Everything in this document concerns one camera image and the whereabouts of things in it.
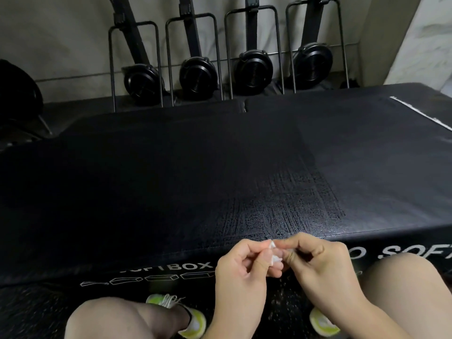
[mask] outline leg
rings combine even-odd
[[[67,321],[65,339],[169,339],[189,325],[181,306],[171,309],[114,297],[90,300]]]
[[[413,339],[451,337],[452,294],[426,259],[410,253],[382,259],[363,275],[362,288]]]

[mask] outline wall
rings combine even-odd
[[[372,0],[359,43],[362,84],[382,85],[420,0]]]
[[[273,4],[279,12],[282,49],[287,50],[285,7],[296,0],[260,0]],[[346,43],[357,43],[361,36],[371,0],[341,0]],[[130,0],[137,21],[153,20],[159,25],[162,64],[166,65],[165,22],[178,16],[178,0]],[[46,102],[85,99],[110,95],[107,31],[113,25],[113,10],[109,0],[2,0],[0,8],[0,57],[26,70],[38,81]],[[244,6],[245,0],[194,0],[197,13],[212,12],[218,20],[221,58],[226,58],[223,26],[224,14]],[[301,41],[305,7],[292,12],[293,49]],[[244,15],[230,21],[232,56],[245,50]],[[198,21],[203,54],[215,59],[212,23]],[[156,65],[152,28],[140,30],[152,64]],[[183,24],[170,29],[172,61],[180,64],[189,56]],[[337,14],[331,3],[325,6],[319,41],[339,44]],[[120,68],[133,63],[121,34],[113,36],[117,92],[124,94]],[[270,11],[262,11],[258,18],[258,45],[268,52],[276,51],[274,20]],[[333,70],[342,70],[338,47],[332,48]],[[277,56],[272,56],[277,68]],[[288,71],[285,59],[284,67]],[[356,45],[347,46],[347,61],[351,75],[358,74]],[[222,64],[223,75],[227,65]],[[173,70],[177,80],[178,68]],[[168,71],[163,76],[168,88]]]
[[[421,0],[385,84],[440,90],[452,73],[452,0]]]

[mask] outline shoe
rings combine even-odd
[[[173,308],[175,305],[182,306],[189,313],[190,322],[186,329],[178,331],[178,333],[185,339],[200,339],[206,331],[206,317],[200,311],[184,306],[180,303],[180,300],[182,298],[177,298],[176,295],[152,294],[147,298],[146,303],[159,305],[168,309]]]
[[[309,321],[314,330],[322,337],[331,337],[340,332],[338,326],[333,324],[320,310],[314,307],[309,314]]]

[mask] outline yellow sneaker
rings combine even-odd
[[[320,310],[314,307],[309,314],[309,321],[314,330],[322,337],[331,337],[340,332],[338,326],[334,325]]]
[[[168,309],[175,305],[184,307],[190,314],[190,323],[186,329],[178,331],[178,333],[185,339],[200,339],[206,331],[206,317],[200,311],[184,306],[180,303],[180,300],[182,300],[182,298],[177,298],[176,295],[152,294],[147,298],[146,303],[152,303]]]

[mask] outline person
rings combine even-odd
[[[266,298],[266,277],[290,267],[310,301],[354,339],[446,339],[452,335],[452,295],[426,259],[410,253],[384,258],[361,285],[347,247],[306,233],[274,240],[241,240],[215,271],[215,310],[206,330],[202,313],[176,296],[149,303],[101,298],[83,303],[69,318],[65,339],[251,339]],[[310,255],[303,259],[298,254]],[[272,266],[272,256],[282,262]]]

